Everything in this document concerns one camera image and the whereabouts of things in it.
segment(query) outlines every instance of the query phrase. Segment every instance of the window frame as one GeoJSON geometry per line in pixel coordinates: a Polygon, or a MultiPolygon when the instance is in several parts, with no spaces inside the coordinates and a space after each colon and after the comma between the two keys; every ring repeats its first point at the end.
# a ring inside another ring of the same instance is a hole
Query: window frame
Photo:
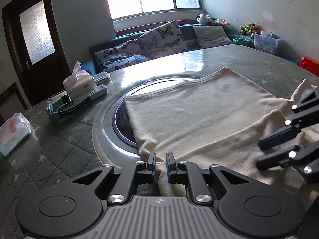
{"type": "Polygon", "coordinates": [[[141,0],[140,0],[140,3],[141,3],[141,9],[142,9],[141,13],[131,14],[131,15],[115,18],[115,19],[112,19],[112,21],[118,21],[118,20],[128,19],[128,18],[131,18],[131,17],[136,17],[136,16],[140,16],[140,15],[147,15],[147,14],[152,14],[152,13],[176,12],[176,11],[197,11],[197,10],[198,11],[202,11],[202,9],[203,9],[202,8],[202,0],[198,0],[199,8],[177,8],[176,0],[173,0],[174,9],[161,10],[161,11],[152,11],[152,12],[143,12],[143,6],[142,6],[142,1],[141,0]]]}

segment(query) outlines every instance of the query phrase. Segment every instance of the gray ribbed plate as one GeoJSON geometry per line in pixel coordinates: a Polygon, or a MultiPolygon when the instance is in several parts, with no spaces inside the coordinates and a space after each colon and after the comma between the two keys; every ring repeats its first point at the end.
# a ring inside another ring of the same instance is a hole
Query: gray ribbed plate
{"type": "Polygon", "coordinates": [[[227,230],[209,207],[186,197],[133,197],[110,207],[101,221],[78,239],[240,239],[227,230]]]}

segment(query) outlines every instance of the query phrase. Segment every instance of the white tissue box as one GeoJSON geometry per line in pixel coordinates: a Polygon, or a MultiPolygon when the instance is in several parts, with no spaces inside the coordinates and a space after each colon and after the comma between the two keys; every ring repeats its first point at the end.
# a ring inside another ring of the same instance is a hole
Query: white tissue box
{"type": "Polygon", "coordinates": [[[72,75],[63,81],[63,85],[71,100],[97,87],[94,77],[87,71],[81,70],[79,62],[75,64],[72,75]]]}
{"type": "Polygon", "coordinates": [[[30,133],[30,122],[21,113],[14,114],[0,127],[0,152],[7,156],[30,133]]]}

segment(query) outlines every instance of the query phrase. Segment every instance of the panda plush toy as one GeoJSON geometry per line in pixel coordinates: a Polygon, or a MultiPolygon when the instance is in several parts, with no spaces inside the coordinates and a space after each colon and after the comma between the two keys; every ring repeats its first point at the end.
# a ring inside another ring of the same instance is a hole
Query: panda plush toy
{"type": "Polygon", "coordinates": [[[215,19],[214,18],[211,18],[209,15],[204,15],[204,14],[199,14],[197,17],[196,17],[197,21],[199,24],[208,24],[208,25],[211,25],[211,24],[215,24],[215,19]]]}

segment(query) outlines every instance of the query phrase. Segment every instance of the wall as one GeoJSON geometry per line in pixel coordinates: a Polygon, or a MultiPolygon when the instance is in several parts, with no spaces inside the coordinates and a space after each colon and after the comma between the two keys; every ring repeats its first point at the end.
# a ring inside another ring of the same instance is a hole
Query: wall
{"type": "Polygon", "coordinates": [[[282,54],[319,60],[319,0],[203,0],[214,18],[239,28],[255,22],[285,40],[282,54]]]}
{"type": "Polygon", "coordinates": [[[91,58],[89,47],[115,38],[107,0],[51,0],[70,69],[91,58]]]}

